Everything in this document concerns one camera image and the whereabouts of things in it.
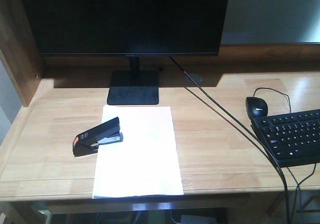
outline wall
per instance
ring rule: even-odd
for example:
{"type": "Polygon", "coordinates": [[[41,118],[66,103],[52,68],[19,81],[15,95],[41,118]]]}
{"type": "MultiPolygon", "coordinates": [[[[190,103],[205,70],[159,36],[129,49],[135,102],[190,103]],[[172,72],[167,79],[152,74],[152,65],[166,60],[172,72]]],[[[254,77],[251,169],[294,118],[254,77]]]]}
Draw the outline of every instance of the wall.
{"type": "Polygon", "coordinates": [[[229,0],[222,44],[320,42],[320,0],[229,0]]]}
{"type": "Polygon", "coordinates": [[[0,60],[0,144],[22,104],[0,60]]]}

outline keyboard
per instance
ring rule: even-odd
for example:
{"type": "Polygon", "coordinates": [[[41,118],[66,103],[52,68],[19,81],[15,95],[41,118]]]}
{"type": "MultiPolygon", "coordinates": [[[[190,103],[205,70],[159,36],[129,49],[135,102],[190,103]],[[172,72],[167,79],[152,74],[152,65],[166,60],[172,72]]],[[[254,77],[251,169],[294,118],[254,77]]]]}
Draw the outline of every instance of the keyboard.
{"type": "Polygon", "coordinates": [[[257,117],[251,123],[280,167],[320,162],[320,109],[257,117]]]}

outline black monitor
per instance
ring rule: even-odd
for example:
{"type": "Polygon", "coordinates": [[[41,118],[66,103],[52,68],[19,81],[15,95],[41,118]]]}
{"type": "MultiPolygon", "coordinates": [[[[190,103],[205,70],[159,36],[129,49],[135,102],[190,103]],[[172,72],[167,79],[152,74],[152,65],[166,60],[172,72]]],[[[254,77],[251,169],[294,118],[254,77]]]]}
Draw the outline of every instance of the black monitor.
{"type": "Polygon", "coordinates": [[[110,105],[157,104],[158,73],[139,57],[217,56],[228,0],[22,0],[43,56],[128,57],[110,105]]]}

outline white paper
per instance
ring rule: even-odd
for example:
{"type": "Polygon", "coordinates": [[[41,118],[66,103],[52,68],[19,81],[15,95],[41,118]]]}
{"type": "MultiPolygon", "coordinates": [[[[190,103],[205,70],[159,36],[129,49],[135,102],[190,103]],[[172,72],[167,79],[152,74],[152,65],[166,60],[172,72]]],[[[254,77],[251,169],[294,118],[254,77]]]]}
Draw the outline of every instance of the white paper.
{"type": "Polygon", "coordinates": [[[103,107],[119,117],[123,141],[100,145],[93,198],[183,195],[170,107],[103,107]]]}

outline cable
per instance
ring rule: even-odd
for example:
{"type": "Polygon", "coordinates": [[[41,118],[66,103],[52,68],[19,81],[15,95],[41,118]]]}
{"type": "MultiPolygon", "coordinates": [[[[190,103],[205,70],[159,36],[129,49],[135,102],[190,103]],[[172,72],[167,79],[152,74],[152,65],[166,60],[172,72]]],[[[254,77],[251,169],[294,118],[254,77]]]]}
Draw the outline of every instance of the cable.
{"type": "Polygon", "coordinates": [[[180,222],[176,221],[175,218],[174,218],[174,214],[173,214],[173,211],[170,210],[170,215],[171,215],[171,220],[175,223],[175,224],[181,224],[180,222]]]}
{"type": "Polygon", "coordinates": [[[223,120],[225,120],[227,123],[229,123],[233,128],[235,128],[239,133],[241,133],[249,142],[251,142],[255,148],[257,148],[263,155],[264,157],[269,160],[269,157],[264,151],[261,149],[260,146],[258,146],[250,137],[245,134],[238,126],[233,124],[231,121],[229,121],[227,118],[225,118],[223,115],[221,115],[218,111],[216,111],[212,106],[210,106],[208,103],[206,103],[204,100],[202,100],[198,95],[193,93],[191,90],[189,90],[187,87],[185,87],[188,92],[190,92],[192,95],[194,95],[200,102],[202,102],[204,105],[206,105],[208,108],[210,108],[212,111],[214,111],[217,115],[219,115],[223,120]]]}
{"type": "Polygon", "coordinates": [[[274,92],[277,92],[277,93],[280,93],[282,94],[283,96],[287,97],[287,101],[288,101],[288,105],[289,105],[289,113],[291,113],[291,103],[290,103],[290,97],[288,94],[285,94],[281,91],[278,91],[276,89],[273,89],[273,88],[270,88],[270,87],[258,87],[257,89],[254,90],[254,93],[253,93],[253,97],[255,97],[255,94],[258,90],[260,89],[267,89],[267,90],[271,90],[271,91],[274,91],[274,92]]]}
{"type": "Polygon", "coordinates": [[[273,165],[274,169],[278,173],[284,187],[284,195],[285,195],[285,209],[286,209],[286,223],[290,224],[290,208],[289,208],[289,193],[288,193],[288,186],[286,177],[279,166],[276,159],[273,157],[271,152],[263,145],[263,143],[254,135],[245,125],[243,125],[238,119],[236,119],[230,112],[228,112],[223,106],[221,106],[216,100],[214,100],[200,85],[198,85],[195,80],[192,79],[192,77],[171,57],[169,56],[171,61],[173,61],[177,67],[202,91],[202,93],[209,98],[215,105],[217,105],[224,113],[226,113],[230,118],[232,118],[238,125],[240,125],[250,136],[252,136],[264,149],[267,156],[269,157],[269,162],[273,165]]]}
{"type": "Polygon", "coordinates": [[[307,180],[308,178],[310,178],[316,171],[316,167],[317,167],[317,163],[314,164],[313,166],[313,170],[311,172],[311,174],[309,174],[307,177],[305,177],[302,181],[298,182],[295,175],[292,173],[292,171],[290,170],[289,167],[287,167],[288,171],[290,172],[291,176],[293,177],[295,183],[296,183],[296,188],[295,188],[295,191],[294,191],[294,201],[293,201],[293,207],[292,207],[292,213],[291,213],[291,221],[293,220],[293,217],[294,217],[294,213],[295,213],[295,208],[296,208],[296,201],[297,201],[297,192],[299,192],[299,200],[300,200],[300,213],[302,215],[302,198],[301,198],[301,187],[300,185],[305,181],[307,180]]]}
{"type": "Polygon", "coordinates": [[[138,219],[139,219],[140,216],[141,216],[141,213],[142,213],[142,210],[139,210],[138,213],[136,214],[135,219],[134,219],[134,221],[132,222],[132,224],[136,224],[136,223],[137,223],[138,219]]]}
{"type": "Polygon", "coordinates": [[[96,221],[95,221],[96,224],[100,224],[103,214],[104,214],[103,212],[99,212],[96,214],[96,221]]]}

